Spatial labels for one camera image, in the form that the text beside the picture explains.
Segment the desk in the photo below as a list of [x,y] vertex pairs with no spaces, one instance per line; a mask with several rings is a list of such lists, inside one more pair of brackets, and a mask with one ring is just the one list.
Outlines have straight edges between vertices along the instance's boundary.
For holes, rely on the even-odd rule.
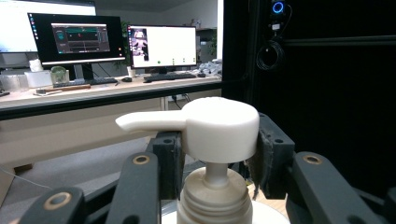
[[[125,133],[114,120],[131,112],[163,110],[166,102],[161,96],[168,92],[187,93],[184,90],[220,82],[219,77],[152,83],[135,78],[117,86],[49,96],[33,96],[35,90],[12,92],[0,97],[0,165],[13,172],[17,166],[151,135]],[[197,93],[191,99],[211,95],[219,91]],[[0,203],[12,179],[0,172]]]

